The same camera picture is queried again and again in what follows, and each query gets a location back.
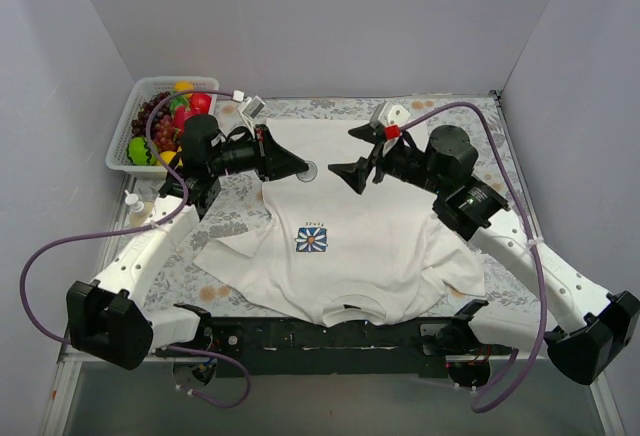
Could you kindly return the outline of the small round brooch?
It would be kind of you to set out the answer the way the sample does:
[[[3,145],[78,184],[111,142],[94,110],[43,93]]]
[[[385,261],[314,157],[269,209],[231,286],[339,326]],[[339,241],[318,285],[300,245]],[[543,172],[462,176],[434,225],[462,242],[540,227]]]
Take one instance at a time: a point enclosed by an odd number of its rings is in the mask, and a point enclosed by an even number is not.
[[[318,174],[317,166],[312,161],[306,161],[307,169],[305,171],[296,174],[299,181],[303,183],[309,183],[313,181]]]

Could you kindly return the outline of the white t-shirt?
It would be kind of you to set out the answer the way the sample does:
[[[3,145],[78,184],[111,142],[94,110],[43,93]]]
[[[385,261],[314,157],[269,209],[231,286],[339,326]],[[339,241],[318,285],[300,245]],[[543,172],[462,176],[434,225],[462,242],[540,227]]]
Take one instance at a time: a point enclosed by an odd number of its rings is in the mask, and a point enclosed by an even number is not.
[[[432,194],[392,178],[357,194],[330,171],[370,150],[349,135],[350,122],[268,126],[316,176],[264,183],[268,224],[210,241],[196,257],[200,269],[253,304],[326,327],[407,321],[453,290],[484,295],[480,259],[438,220]]]

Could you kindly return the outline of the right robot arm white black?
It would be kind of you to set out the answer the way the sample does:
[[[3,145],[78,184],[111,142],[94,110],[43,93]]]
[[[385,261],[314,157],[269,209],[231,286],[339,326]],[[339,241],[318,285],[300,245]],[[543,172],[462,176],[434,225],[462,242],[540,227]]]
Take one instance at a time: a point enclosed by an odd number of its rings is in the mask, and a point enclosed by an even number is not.
[[[629,291],[611,293],[527,234],[507,200],[474,175],[478,152],[464,130],[441,125],[425,149],[396,126],[365,124],[349,133],[371,143],[371,153],[329,165],[332,173],[358,194],[368,180],[379,183],[386,176],[434,194],[437,219],[536,294],[543,317],[556,322],[549,328],[545,320],[528,322],[475,299],[446,325],[424,331],[429,348],[451,354],[483,345],[540,350],[564,376],[589,385],[629,344],[639,320],[638,298]]]

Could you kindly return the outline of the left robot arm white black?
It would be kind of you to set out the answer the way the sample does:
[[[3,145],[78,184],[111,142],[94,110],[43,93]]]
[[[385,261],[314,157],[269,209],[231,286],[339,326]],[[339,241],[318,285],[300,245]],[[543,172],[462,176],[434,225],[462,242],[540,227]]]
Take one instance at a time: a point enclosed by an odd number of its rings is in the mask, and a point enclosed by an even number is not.
[[[264,124],[223,135],[215,117],[193,116],[180,146],[144,225],[112,263],[90,282],[75,282],[66,295],[71,345],[127,370],[157,348],[203,345],[207,311],[177,304],[146,313],[143,305],[166,260],[219,195],[221,178],[253,171],[263,181],[295,176],[308,182],[317,174]]]

